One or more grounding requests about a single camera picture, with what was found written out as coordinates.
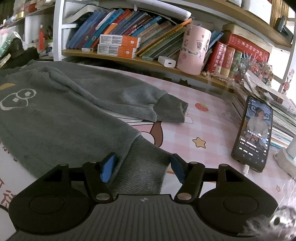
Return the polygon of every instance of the pink cylindrical container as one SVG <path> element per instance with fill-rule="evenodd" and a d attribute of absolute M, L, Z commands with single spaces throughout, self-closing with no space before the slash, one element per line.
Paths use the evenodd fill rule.
<path fill-rule="evenodd" d="M 200 75 L 210 38 L 211 31 L 187 24 L 177 69 L 187 74 Z"/>

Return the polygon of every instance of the phone screen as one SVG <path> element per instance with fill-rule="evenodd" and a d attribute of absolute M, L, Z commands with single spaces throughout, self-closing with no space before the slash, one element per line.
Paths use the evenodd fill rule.
<path fill-rule="evenodd" d="M 262 172 L 269 151 L 272 108 L 249 96 L 231 156 L 253 170 Z"/>

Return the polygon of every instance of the stack of papers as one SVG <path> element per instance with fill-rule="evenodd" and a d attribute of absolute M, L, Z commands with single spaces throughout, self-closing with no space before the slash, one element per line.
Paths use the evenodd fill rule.
<path fill-rule="evenodd" d="M 231 104 L 235 112 L 242 119 L 248 95 L 266 102 L 273 109 L 273 124 L 271 145 L 278 148 L 287 147 L 296 135 L 296 107 L 285 96 L 266 86 L 251 71 L 247 71 L 243 85 L 234 88 Z"/>

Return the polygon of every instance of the brown cartoon ear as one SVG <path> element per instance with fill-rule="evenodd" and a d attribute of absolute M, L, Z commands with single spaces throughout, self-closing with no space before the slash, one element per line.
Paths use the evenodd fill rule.
<path fill-rule="evenodd" d="M 160 147 L 163 143 L 163 129 L 161 127 L 161 121 L 154 122 L 150 134 L 155 140 L 155 145 Z"/>

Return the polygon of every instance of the red tassel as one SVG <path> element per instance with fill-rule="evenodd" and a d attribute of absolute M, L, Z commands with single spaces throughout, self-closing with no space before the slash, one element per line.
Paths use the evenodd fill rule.
<path fill-rule="evenodd" d="M 44 50 L 44 35 L 43 35 L 43 28 L 42 25 L 40 26 L 40 33 L 39 33 L 39 50 Z"/>

